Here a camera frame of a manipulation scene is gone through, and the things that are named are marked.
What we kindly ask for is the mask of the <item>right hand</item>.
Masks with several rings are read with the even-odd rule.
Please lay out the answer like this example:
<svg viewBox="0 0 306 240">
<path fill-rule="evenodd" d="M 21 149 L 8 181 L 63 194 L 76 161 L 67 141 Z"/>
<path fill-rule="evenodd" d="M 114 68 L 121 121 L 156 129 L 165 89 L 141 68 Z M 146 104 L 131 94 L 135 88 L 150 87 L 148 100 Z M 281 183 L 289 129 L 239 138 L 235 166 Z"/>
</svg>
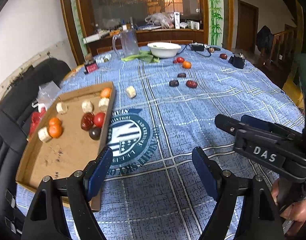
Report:
<svg viewBox="0 0 306 240">
<path fill-rule="evenodd" d="M 286 235 L 296 235 L 306 221 L 306 199 L 292 203 L 280 216 L 286 220 L 293 221 L 293 224 L 286 232 Z"/>
</svg>

